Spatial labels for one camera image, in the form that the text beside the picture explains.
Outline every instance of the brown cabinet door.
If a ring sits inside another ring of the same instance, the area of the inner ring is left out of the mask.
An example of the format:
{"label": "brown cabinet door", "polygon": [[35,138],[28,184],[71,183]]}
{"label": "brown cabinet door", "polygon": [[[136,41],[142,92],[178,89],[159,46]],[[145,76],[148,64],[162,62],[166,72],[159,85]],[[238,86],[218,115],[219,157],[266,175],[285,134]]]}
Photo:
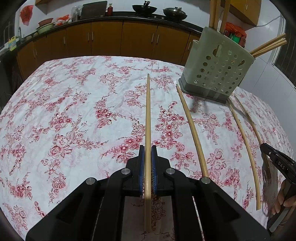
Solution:
{"label": "brown cabinet door", "polygon": [[192,47],[192,41],[193,40],[199,40],[199,39],[200,39],[200,35],[193,34],[193,33],[190,34],[187,45],[186,45],[186,49],[184,51],[183,58],[182,58],[182,61],[181,61],[180,65],[185,66],[186,61],[187,61],[188,56],[189,56],[189,53],[190,53],[190,50],[191,50],[191,47]]}
{"label": "brown cabinet door", "polygon": [[157,24],[123,22],[120,55],[151,58]]}
{"label": "brown cabinet door", "polygon": [[36,63],[39,67],[44,62],[50,60],[46,36],[34,41]]}
{"label": "brown cabinet door", "polygon": [[230,4],[234,6],[241,13],[244,12],[244,7],[246,5],[246,0],[231,0]]}
{"label": "brown cabinet door", "polygon": [[91,53],[101,56],[120,56],[122,21],[91,23]]}
{"label": "brown cabinet door", "polygon": [[60,30],[47,35],[49,59],[67,58],[66,30]]}
{"label": "brown cabinet door", "polygon": [[261,6],[255,0],[247,0],[244,15],[255,25],[258,23]]}
{"label": "brown cabinet door", "polygon": [[36,54],[34,43],[31,41],[17,53],[23,79],[26,80],[36,69]]}
{"label": "brown cabinet door", "polygon": [[66,33],[69,57],[91,56],[91,23],[68,27]]}
{"label": "brown cabinet door", "polygon": [[188,38],[188,32],[158,26],[151,58],[180,64]]}

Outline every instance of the human hand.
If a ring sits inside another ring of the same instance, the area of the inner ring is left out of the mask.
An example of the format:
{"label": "human hand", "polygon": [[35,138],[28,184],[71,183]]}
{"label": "human hand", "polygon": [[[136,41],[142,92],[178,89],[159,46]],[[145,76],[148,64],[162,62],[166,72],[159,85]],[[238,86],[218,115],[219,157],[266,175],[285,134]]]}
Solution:
{"label": "human hand", "polygon": [[281,189],[279,190],[278,196],[276,198],[276,202],[271,209],[273,215],[279,213],[281,210],[281,205],[284,204],[284,207],[293,207],[296,206],[296,195],[290,197],[285,201],[284,197],[284,188],[286,187],[286,180],[284,180],[281,184]]}

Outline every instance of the kitchen counter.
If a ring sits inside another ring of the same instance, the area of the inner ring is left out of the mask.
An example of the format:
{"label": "kitchen counter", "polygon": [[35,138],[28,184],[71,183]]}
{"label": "kitchen counter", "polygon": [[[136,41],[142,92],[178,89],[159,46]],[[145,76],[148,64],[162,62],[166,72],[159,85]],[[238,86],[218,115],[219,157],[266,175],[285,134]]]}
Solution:
{"label": "kitchen counter", "polygon": [[193,32],[196,34],[201,34],[202,30],[203,30],[203,28],[201,28],[197,25],[194,25],[192,23],[189,23],[186,21],[174,21],[174,20],[169,19],[163,15],[152,14],[151,16],[148,17],[148,16],[139,15],[136,12],[126,12],[126,11],[113,12],[113,16],[87,18],[87,19],[82,19],[82,20],[78,20],[75,22],[67,23],[67,24],[64,24],[61,26],[53,27],[49,31],[39,34],[38,36],[32,37],[30,40],[21,43],[13,51],[7,51],[6,53],[3,53],[2,55],[0,55],[0,60],[3,60],[5,58],[15,57],[17,55],[17,52],[21,48],[23,48],[25,45],[27,45],[29,42],[34,41],[38,38],[41,38],[41,37],[45,36],[46,34],[49,34],[49,33],[52,33],[57,30],[60,30],[60,29],[63,29],[63,28],[69,27],[69,26],[73,26],[73,25],[78,25],[78,24],[82,24],[82,23],[89,23],[89,22],[107,21],[107,20],[138,20],[141,22],[158,23],[158,24],[164,24],[166,26],[171,26],[171,27],[174,27],[174,28],[177,28],[180,30],[190,31],[190,32]]}

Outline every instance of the tablecloth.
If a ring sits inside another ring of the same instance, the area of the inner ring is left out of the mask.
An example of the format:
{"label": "tablecloth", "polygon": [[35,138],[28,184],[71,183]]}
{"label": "tablecloth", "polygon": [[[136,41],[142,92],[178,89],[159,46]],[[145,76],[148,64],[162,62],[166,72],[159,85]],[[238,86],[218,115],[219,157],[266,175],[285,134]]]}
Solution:
{"label": "tablecloth", "polygon": [[[202,176],[175,87],[182,71],[182,66],[143,58],[77,57],[46,62],[21,85],[0,115],[0,207],[23,239],[86,178],[109,177],[138,155],[145,145],[148,73],[152,143],[172,167],[191,178]],[[293,150],[272,109],[237,87],[230,98],[256,163],[258,211],[250,160],[228,106],[184,97],[210,178],[266,226],[283,176],[271,165],[272,179],[265,179],[258,141],[234,94],[263,142],[292,158]],[[170,197],[153,197],[150,233],[143,231],[143,210],[141,198],[126,198],[122,240],[174,240]]]}

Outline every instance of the bottle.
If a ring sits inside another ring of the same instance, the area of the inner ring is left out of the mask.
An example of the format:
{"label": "bottle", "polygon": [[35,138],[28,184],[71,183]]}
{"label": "bottle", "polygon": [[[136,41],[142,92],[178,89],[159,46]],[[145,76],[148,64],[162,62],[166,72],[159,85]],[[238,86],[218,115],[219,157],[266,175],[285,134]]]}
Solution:
{"label": "bottle", "polygon": [[113,15],[113,7],[112,7],[112,3],[110,3],[107,10],[107,16],[112,16],[112,15]]}

